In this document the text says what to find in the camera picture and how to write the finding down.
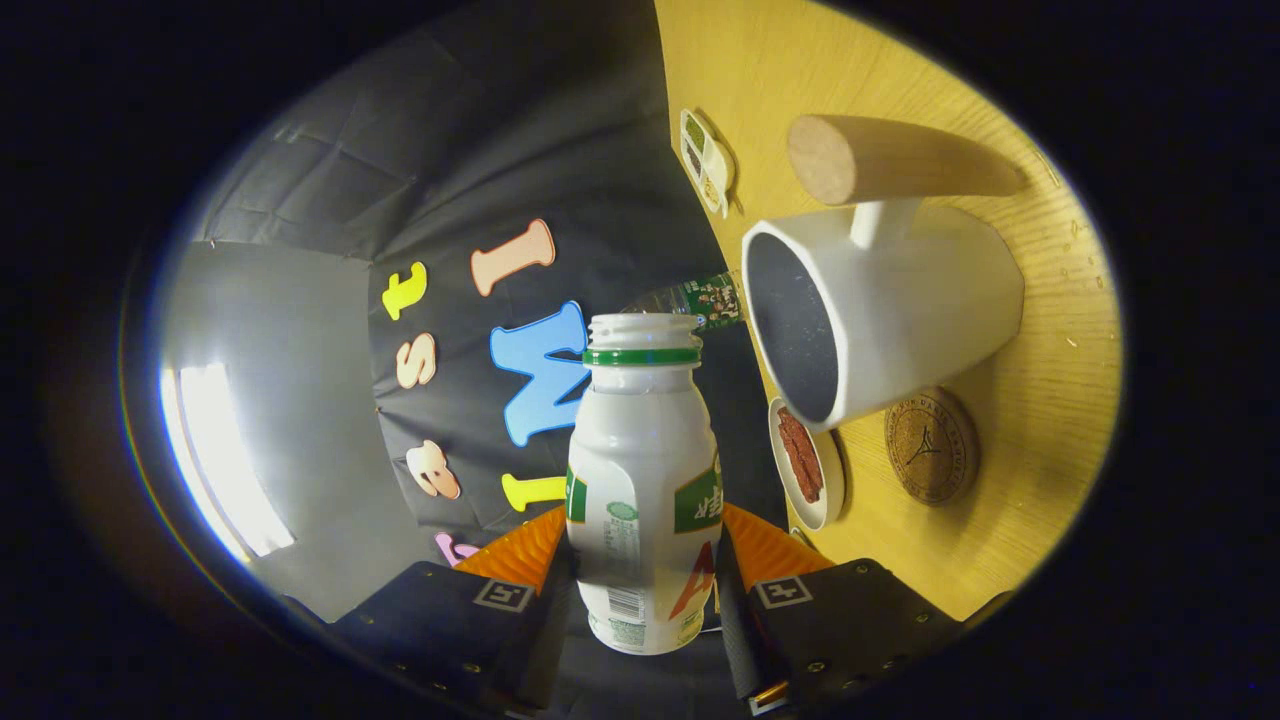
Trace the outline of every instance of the cork coaster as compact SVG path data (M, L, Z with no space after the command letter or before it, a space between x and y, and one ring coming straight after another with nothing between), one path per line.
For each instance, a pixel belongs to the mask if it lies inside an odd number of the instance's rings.
M884 445L902 487L925 505L947 502L978 475L978 430L941 387L884 413Z

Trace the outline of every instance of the wooden table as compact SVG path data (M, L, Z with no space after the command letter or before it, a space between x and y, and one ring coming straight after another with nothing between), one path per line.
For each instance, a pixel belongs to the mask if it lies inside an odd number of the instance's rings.
M951 616L966 618L1015 588L1053 548L1110 443L1124 338L1106 254L1087 211L1000 109L867 24L800 1L655 4L673 151L680 110L689 108L707 117L737 160L733 209L727 219L708 215L730 269L741 266L742 234L756 220L823 208L787 160L786 131L799 114L945 129L997 150L1029 178L1012 197L927 201L995 227L1027 283L1019 336L946 383L980 434L974 486L950 506L911 500L890 468L884 418L877 413L840 427L849 501L836 523L809 533L832 560L873 557ZM765 391L777 395L758 343L756 361Z

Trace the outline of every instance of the barcode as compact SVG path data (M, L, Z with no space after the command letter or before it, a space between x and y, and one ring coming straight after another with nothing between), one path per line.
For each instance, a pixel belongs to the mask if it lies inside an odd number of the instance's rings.
M631 618L632 620L640 619L640 610L644 607L641 605L643 596L630 588L605 588L609 593L609 611L617 615L623 615Z

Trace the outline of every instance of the orange foam piece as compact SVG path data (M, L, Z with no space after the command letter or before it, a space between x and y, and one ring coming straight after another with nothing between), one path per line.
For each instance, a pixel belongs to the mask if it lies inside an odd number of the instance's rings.
M539 594L564 534L564 506L554 507L480 548L454 570L504 583L534 585Z
M809 550L803 542L736 505L726 502L722 518L733 538L737 569L746 591L760 580L804 575L836 566L822 553Z

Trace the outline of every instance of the white plastic bottle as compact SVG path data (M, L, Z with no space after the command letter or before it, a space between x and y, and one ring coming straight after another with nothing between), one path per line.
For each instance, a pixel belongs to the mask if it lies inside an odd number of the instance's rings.
M701 630L723 486L710 416L694 386L698 320L591 318L568 447L566 515L591 632L632 655L671 652Z

